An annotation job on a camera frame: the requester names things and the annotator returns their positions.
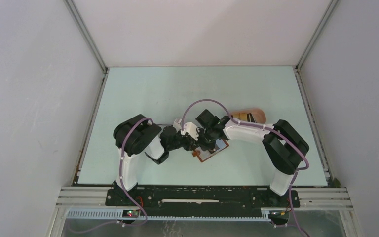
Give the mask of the brown leather card holder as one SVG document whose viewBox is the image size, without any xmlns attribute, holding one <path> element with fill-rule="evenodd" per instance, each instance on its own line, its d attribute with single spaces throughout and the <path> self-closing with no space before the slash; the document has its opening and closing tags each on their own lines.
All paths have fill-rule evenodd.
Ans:
<svg viewBox="0 0 379 237">
<path fill-rule="evenodd" d="M 198 160 L 203 163 L 227 147 L 229 147 L 229 144 L 226 140 L 217 140 L 213 149 L 203 151 L 201 148 L 196 148 L 193 150 L 192 156 L 198 158 Z"/>
</svg>

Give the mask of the pink plastic tray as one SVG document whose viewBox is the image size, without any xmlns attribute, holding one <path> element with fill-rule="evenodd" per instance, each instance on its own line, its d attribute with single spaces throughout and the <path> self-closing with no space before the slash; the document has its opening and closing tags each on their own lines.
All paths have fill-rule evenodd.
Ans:
<svg viewBox="0 0 379 237">
<path fill-rule="evenodd" d="M 231 116 L 241 121 L 253 123 L 266 123 L 266 115 L 260 108 L 249 108 L 238 111 L 231 111 Z"/>
</svg>

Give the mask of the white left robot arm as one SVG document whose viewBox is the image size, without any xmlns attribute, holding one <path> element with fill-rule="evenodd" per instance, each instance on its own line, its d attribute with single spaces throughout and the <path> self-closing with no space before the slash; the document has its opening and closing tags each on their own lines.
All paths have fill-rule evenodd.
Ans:
<svg viewBox="0 0 379 237">
<path fill-rule="evenodd" d="M 199 141 L 199 128 L 193 123 L 186 123 L 183 128 L 178 123 L 161 126 L 139 114 L 119 124 L 113 137 L 120 157 L 116 182 L 121 189 L 117 199 L 128 206 L 136 199 L 133 188 L 138 183 L 139 154 L 145 154 L 156 164 L 161 164 L 168 159 L 172 150 L 195 149 Z"/>
</svg>

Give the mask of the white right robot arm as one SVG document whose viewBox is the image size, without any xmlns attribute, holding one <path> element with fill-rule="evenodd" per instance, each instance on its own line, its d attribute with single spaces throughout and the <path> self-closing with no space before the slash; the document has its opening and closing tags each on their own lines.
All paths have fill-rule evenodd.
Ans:
<svg viewBox="0 0 379 237">
<path fill-rule="evenodd" d="M 273 206 L 281 206 L 287 200 L 287 191 L 309 151 L 309 144 L 285 120 L 267 125 L 239 120 L 230 116 L 219 119 L 204 110 L 196 121 L 201 125 L 200 141 L 240 140 L 263 144 L 276 168 L 269 185 L 267 200 Z"/>
</svg>

